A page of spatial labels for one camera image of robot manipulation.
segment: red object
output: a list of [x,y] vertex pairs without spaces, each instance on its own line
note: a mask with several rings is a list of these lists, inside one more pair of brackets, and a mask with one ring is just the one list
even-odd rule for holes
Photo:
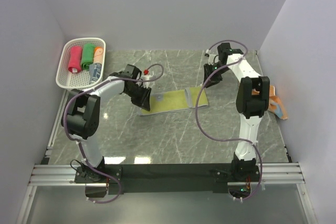
[[70,48],[70,59],[69,59],[69,64],[68,64],[68,70],[71,73],[74,73],[74,72],[79,73],[80,71],[82,71],[82,68],[80,67],[81,58],[82,58],[82,48],[80,46],[71,47]]

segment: gray marble surface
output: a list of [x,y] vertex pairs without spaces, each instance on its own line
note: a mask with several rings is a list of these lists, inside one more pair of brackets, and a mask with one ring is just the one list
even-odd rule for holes
[[[152,93],[195,87],[203,82],[203,64],[207,58],[201,50],[129,50],[107,52],[104,77],[120,71],[126,64],[145,69],[159,62],[165,67],[161,79],[151,84]],[[254,51],[248,62],[261,73]],[[160,68],[153,68],[159,74]],[[239,135],[239,114],[235,99],[239,82],[231,71],[223,81],[206,89],[209,107],[201,108],[200,122],[214,137]],[[98,144],[108,163],[230,163],[237,142],[219,143],[206,138],[197,128],[194,110],[139,116],[137,107],[125,95],[113,97],[101,106],[97,131]],[[258,148],[263,162],[288,162],[286,149],[275,116],[265,113],[258,133]],[[49,164],[69,164],[80,159],[75,143],[69,141],[60,126]]]

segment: white basket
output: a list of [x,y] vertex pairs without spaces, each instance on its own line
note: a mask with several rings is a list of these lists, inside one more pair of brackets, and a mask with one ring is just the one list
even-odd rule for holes
[[[71,73],[68,70],[68,63],[70,59],[70,48],[73,46],[81,46],[83,47],[86,43],[94,44],[97,47],[102,47],[104,49],[103,52],[103,62],[101,65],[101,74],[99,79],[90,84],[90,73],[87,70],[83,70],[80,73]],[[103,72],[104,72],[104,63],[105,63],[105,51],[106,44],[105,41],[99,38],[80,38],[73,39],[65,44],[63,48],[63,52],[61,55],[61,59],[59,61],[57,74],[56,74],[56,83],[61,88],[64,89],[86,89],[93,87],[97,83],[102,81]]]

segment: white wall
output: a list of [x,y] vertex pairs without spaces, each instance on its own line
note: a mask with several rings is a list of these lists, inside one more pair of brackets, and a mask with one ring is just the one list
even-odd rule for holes
[[319,223],[335,223],[336,0],[286,0],[260,50],[289,114],[281,129]]
[[285,0],[48,0],[67,39],[113,49],[204,49],[224,38],[259,49]]
[[0,6],[0,222],[11,224],[59,106],[55,75],[64,36],[44,0]]

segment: marble table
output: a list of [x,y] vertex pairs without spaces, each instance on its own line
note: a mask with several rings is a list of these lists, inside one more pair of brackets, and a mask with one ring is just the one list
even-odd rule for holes
[[[255,51],[246,57],[259,73],[261,68]],[[201,50],[127,50],[109,51],[106,55],[104,78],[121,71],[126,64],[145,69],[159,62],[165,68],[163,77],[151,85],[152,93],[199,86],[203,82]],[[160,68],[153,68],[159,74]],[[235,99],[238,80],[231,71],[223,81],[206,89],[209,107],[201,108],[200,122],[214,137],[232,138],[239,135],[239,114]],[[139,116],[137,107],[125,95],[113,97],[101,106],[98,144],[106,163],[230,163],[237,142],[219,143],[206,138],[197,128],[194,110]],[[263,162],[288,162],[286,148],[273,114],[266,112],[258,133],[258,148]],[[54,141],[49,164],[69,164],[80,159],[75,143],[69,141],[60,126]]]

